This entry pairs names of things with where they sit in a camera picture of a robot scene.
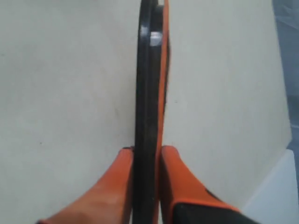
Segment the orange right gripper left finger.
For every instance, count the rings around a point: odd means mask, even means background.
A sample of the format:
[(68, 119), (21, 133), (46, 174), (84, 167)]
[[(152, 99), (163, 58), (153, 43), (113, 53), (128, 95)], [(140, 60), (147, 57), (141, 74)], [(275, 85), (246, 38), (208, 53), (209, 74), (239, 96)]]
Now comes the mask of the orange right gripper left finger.
[(38, 224), (128, 224), (134, 148), (122, 148), (103, 176), (80, 198)]

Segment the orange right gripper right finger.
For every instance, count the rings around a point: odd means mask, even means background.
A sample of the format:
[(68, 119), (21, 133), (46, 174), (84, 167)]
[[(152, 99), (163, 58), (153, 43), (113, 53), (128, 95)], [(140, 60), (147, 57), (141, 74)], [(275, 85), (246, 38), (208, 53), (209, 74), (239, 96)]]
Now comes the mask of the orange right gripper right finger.
[(165, 224), (255, 223), (211, 193), (184, 164), (173, 146), (164, 146), (161, 151), (159, 191)]

